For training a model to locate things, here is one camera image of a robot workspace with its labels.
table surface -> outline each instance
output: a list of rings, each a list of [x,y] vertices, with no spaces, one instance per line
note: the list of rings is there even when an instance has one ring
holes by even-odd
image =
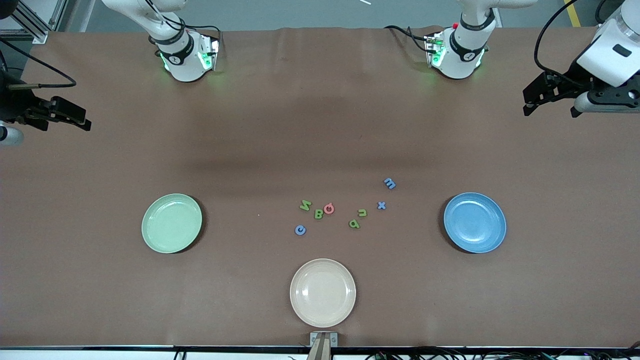
[[[453,81],[389,30],[225,33],[217,73],[179,83],[146,34],[52,33],[33,54],[78,86],[36,93],[85,107],[93,129],[21,127],[24,144],[0,152],[0,345],[306,343],[288,291],[315,258],[356,281],[341,345],[630,345],[640,122],[571,119],[571,101],[525,118],[537,34],[497,29]],[[542,60],[566,69],[592,34],[550,30]],[[24,77],[59,81],[32,61]],[[502,207],[497,250],[447,241],[461,192]],[[167,193],[205,213],[179,254],[140,234]],[[314,220],[301,199],[335,213]]]

blue plate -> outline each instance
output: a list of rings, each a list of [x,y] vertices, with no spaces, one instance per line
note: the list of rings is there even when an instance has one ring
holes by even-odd
[[[444,209],[444,228],[457,246],[481,254],[500,246],[507,235],[507,220],[489,197],[461,193]]]

white plate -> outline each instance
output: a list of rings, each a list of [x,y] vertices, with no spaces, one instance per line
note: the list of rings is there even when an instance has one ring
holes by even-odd
[[[356,284],[339,262],[315,259],[302,265],[293,276],[289,297],[300,320],[315,327],[331,327],[351,313]]]

green plate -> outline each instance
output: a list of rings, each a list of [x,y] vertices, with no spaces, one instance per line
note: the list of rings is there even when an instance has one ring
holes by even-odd
[[[202,210],[187,195],[173,193],[157,199],[142,219],[142,238],[151,249],[171,254],[184,250],[202,227]]]

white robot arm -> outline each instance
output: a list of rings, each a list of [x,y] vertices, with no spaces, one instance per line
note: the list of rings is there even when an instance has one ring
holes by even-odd
[[[460,24],[433,35],[426,47],[429,64],[452,79],[464,79],[480,66],[489,36],[496,26],[492,8],[526,8],[538,0],[457,0]]]
[[[160,49],[164,67],[179,81],[194,81],[214,70],[219,40],[185,27],[173,12],[187,0],[102,0],[142,26]]]
[[[600,26],[591,43],[560,74],[544,68],[523,90],[524,113],[575,99],[571,113],[640,112],[640,0],[624,3]]]

